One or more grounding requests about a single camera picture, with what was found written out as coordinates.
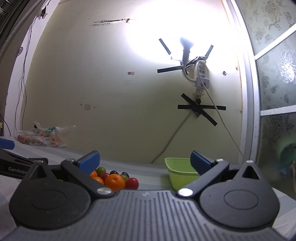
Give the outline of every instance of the orange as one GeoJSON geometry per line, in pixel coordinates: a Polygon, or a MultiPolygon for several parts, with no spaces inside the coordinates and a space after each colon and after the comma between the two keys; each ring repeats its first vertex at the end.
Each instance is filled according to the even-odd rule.
{"type": "Polygon", "coordinates": [[[97,174],[96,170],[94,170],[89,176],[90,177],[97,177],[98,174],[97,174]]]}
{"type": "Polygon", "coordinates": [[[118,174],[111,174],[105,179],[105,186],[109,187],[114,192],[123,189],[125,185],[124,179],[118,174]]]}
{"type": "Polygon", "coordinates": [[[104,185],[104,181],[102,178],[100,178],[100,177],[92,177],[92,178],[104,185]]]}

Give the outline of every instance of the white flower pattern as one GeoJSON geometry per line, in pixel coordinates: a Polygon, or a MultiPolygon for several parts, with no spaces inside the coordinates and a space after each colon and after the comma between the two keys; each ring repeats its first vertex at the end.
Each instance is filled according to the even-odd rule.
{"type": "Polygon", "coordinates": [[[293,64],[293,58],[291,53],[285,53],[285,56],[281,56],[278,62],[278,70],[281,73],[282,81],[285,84],[289,82],[295,83],[296,65],[293,64]]]}

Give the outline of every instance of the green container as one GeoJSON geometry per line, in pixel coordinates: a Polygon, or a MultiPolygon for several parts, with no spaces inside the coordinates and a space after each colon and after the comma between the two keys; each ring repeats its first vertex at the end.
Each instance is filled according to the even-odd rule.
{"type": "Polygon", "coordinates": [[[191,166],[190,158],[168,157],[165,158],[165,164],[169,171],[170,182],[175,190],[200,177],[198,172],[191,166]]]}

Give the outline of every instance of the green fruit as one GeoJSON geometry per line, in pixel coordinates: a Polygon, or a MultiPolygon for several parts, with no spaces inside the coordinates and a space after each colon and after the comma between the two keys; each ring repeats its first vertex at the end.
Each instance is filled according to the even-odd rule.
{"type": "Polygon", "coordinates": [[[128,179],[129,179],[129,177],[128,176],[126,176],[126,175],[124,175],[124,174],[120,174],[121,176],[122,176],[122,178],[124,179],[124,182],[126,182],[128,179]]]}
{"type": "Polygon", "coordinates": [[[103,174],[103,173],[106,172],[106,169],[103,168],[103,167],[98,167],[98,168],[96,169],[96,172],[97,172],[98,177],[99,177],[101,174],[103,174]]]}

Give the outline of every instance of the red fruit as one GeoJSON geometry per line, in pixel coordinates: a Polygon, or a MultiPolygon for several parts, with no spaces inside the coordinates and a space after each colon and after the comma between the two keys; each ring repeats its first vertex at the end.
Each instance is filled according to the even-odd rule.
{"type": "Polygon", "coordinates": [[[126,189],[137,190],[139,188],[139,182],[134,177],[126,181],[126,189]]]}
{"type": "Polygon", "coordinates": [[[109,173],[103,173],[100,175],[100,178],[102,178],[102,180],[105,182],[105,179],[109,176],[110,174],[109,173]]]}

